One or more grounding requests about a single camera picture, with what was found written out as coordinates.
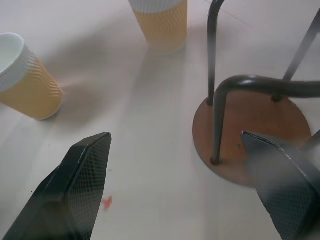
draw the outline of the black chair leg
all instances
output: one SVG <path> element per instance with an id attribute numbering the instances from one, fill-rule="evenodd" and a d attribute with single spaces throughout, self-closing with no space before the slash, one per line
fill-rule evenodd
<path id="1" fill-rule="evenodd" d="M 225 0 L 213 0 L 208 16 L 208 100 L 207 104 L 213 106 L 216 78 L 216 47 L 217 47 L 217 24 L 220 8 Z"/>
<path id="2" fill-rule="evenodd" d="M 320 9 L 318 13 L 316 14 L 313 22 L 311 23 L 311 26 L 306 33 L 298 51 L 296 52 L 293 61 L 291 62 L 288 70 L 286 71 L 283 80 L 284 81 L 291 81 L 294 77 L 298 67 L 300 66 L 302 60 L 305 58 L 309 48 L 311 47 L 312 43 L 317 37 L 317 34 L 320 32 Z M 274 102 L 281 101 L 283 96 L 281 95 L 273 95 L 272 100 Z"/>

